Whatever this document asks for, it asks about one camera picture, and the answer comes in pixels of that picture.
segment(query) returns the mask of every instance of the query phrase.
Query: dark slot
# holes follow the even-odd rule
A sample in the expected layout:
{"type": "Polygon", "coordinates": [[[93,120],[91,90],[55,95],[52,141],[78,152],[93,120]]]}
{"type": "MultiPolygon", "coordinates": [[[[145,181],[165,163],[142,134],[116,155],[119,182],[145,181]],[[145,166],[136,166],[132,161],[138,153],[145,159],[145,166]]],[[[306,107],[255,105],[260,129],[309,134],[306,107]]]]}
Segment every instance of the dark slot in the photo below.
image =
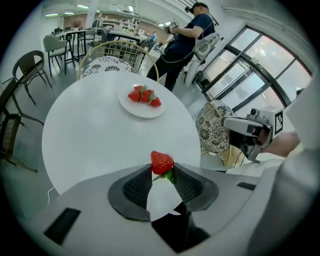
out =
{"type": "Polygon", "coordinates": [[[44,232],[44,235],[61,245],[80,214],[80,210],[66,208],[44,232]]]}
{"type": "Polygon", "coordinates": [[[246,183],[246,182],[240,182],[237,186],[240,188],[244,188],[246,190],[252,190],[252,191],[255,190],[256,188],[256,185],[246,183]]]}

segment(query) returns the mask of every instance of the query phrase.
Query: vr headset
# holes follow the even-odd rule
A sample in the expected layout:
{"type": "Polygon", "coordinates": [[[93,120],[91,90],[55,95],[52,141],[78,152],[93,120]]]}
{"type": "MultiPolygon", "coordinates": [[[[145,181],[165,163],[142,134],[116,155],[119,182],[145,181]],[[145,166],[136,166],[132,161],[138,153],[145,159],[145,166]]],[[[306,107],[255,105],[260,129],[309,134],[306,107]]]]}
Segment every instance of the vr headset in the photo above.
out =
{"type": "Polygon", "coordinates": [[[205,8],[207,8],[209,10],[209,7],[205,3],[202,3],[202,2],[196,2],[191,8],[186,6],[184,8],[184,10],[185,10],[186,13],[194,14],[194,8],[198,7],[198,6],[205,7],[205,8]]]}
{"type": "Polygon", "coordinates": [[[193,9],[193,7],[190,8],[190,7],[186,6],[186,7],[184,8],[184,10],[185,10],[186,13],[194,14],[194,9],[193,9]]]}

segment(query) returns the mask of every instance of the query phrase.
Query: glass door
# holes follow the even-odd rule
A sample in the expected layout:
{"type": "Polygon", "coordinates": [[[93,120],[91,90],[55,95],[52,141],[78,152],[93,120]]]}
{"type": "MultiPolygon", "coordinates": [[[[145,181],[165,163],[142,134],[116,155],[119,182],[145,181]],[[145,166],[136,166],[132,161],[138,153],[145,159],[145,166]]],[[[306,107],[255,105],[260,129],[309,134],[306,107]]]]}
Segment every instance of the glass door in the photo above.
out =
{"type": "Polygon", "coordinates": [[[269,85],[256,68],[240,57],[207,91],[207,95],[211,100],[220,100],[231,109],[237,109],[269,85]]]}
{"type": "Polygon", "coordinates": [[[231,69],[227,71],[214,85],[207,91],[211,100],[215,99],[221,93],[227,91],[232,84],[239,80],[250,69],[250,65],[243,59],[235,62],[231,69]]]}

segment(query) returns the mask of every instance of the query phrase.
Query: person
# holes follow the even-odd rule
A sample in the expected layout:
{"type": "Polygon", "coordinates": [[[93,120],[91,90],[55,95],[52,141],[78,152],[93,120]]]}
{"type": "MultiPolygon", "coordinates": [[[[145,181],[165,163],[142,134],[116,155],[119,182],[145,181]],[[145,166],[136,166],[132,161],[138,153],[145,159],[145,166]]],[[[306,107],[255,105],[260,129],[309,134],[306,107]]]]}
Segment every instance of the person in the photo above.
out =
{"type": "MultiPolygon", "coordinates": [[[[205,3],[197,2],[192,7],[193,20],[185,27],[174,27],[173,34],[176,39],[168,44],[164,53],[156,61],[159,77],[166,75],[165,87],[172,91],[182,68],[193,58],[193,48],[196,39],[202,39],[215,32],[215,26],[209,16],[209,8],[205,3]]],[[[147,75],[152,80],[157,80],[154,66],[147,75]]]]}
{"type": "Polygon", "coordinates": [[[157,31],[153,31],[153,35],[151,36],[150,42],[154,42],[157,39],[157,31]]]}
{"type": "MultiPolygon", "coordinates": [[[[266,142],[267,138],[268,133],[262,130],[257,141],[262,145],[266,142]]],[[[293,155],[294,152],[298,153],[302,150],[302,146],[299,147],[299,144],[300,139],[296,132],[282,132],[272,140],[268,147],[263,148],[260,153],[270,153],[281,158],[287,158],[289,155],[293,155]]],[[[226,173],[260,177],[264,170],[268,168],[278,168],[282,163],[282,159],[269,159],[261,161],[260,163],[251,162],[237,168],[229,169],[226,173]]]]}

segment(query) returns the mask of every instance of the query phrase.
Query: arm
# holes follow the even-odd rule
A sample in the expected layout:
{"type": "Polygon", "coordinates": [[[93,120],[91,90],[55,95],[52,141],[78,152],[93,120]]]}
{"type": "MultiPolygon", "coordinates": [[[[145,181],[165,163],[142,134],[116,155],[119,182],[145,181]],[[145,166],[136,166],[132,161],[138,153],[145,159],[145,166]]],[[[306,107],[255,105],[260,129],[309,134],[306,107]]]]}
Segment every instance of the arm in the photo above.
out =
{"type": "Polygon", "coordinates": [[[275,137],[271,144],[261,150],[261,153],[271,153],[286,158],[300,143],[295,132],[283,132],[275,137]]]}
{"type": "Polygon", "coordinates": [[[198,38],[201,36],[201,33],[204,30],[200,26],[194,26],[193,28],[181,28],[181,27],[174,27],[172,29],[173,34],[181,34],[188,38],[198,38]]]}

